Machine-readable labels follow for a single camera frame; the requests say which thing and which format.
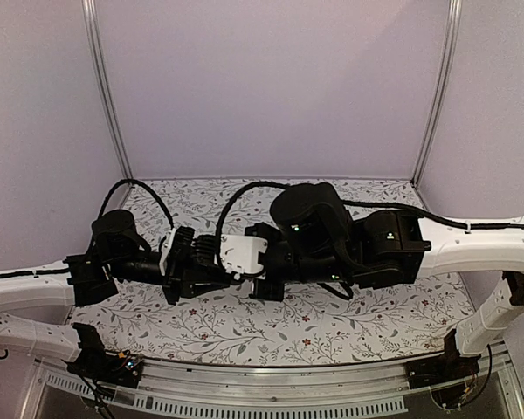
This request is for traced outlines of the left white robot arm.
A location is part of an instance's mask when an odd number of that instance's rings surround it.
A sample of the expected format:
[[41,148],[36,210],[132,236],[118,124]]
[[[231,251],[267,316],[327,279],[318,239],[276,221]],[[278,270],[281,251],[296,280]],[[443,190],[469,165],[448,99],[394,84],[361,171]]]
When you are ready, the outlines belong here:
[[140,356],[109,354],[93,326],[54,326],[7,315],[37,306],[96,305],[118,292],[118,280],[157,285],[175,304],[230,286],[252,260],[248,238],[197,236],[185,227],[171,230],[161,250],[153,251],[124,209],[100,216],[92,232],[91,246],[82,255],[52,268],[0,272],[0,348],[51,356],[81,366],[94,379],[112,370],[136,372]]

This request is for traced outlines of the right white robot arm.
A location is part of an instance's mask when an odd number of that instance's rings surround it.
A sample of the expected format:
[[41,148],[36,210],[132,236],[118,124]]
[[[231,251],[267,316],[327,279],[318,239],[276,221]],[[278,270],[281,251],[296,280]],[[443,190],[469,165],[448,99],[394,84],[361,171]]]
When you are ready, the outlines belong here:
[[270,223],[245,229],[266,241],[253,297],[281,301],[288,283],[314,283],[344,300],[355,288],[380,289],[464,271],[500,271],[479,310],[445,338],[434,373],[453,380],[524,313],[524,216],[515,221],[450,220],[405,204],[381,203],[354,219],[349,201],[327,183],[286,187]]

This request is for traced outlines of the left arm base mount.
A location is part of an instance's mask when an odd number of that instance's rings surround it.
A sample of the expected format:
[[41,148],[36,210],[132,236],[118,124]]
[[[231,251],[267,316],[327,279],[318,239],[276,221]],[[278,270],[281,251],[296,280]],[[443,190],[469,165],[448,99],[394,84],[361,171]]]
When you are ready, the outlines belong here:
[[93,326],[73,323],[72,328],[79,338],[79,354],[74,361],[66,363],[69,373],[92,381],[138,388],[144,367],[141,354],[132,354],[128,350],[109,353]]

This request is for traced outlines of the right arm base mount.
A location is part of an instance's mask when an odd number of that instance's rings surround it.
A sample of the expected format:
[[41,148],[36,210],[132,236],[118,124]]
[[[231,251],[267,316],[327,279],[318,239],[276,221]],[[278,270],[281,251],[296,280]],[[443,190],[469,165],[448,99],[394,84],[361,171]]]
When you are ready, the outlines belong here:
[[444,350],[440,355],[407,361],[403,364],[410,389],[426,388],[461,380],[460,384],[449,388],[430,391],[431,399],[438,408],[445,412],[461,410],[485,392],[491,379],[493,351],[490,345],[486,346],[486,350],[489,364],[486,378],[479,386],[479,359],[481,356],[462,356],[457,348],[456,330],[452,329],[444,337]]

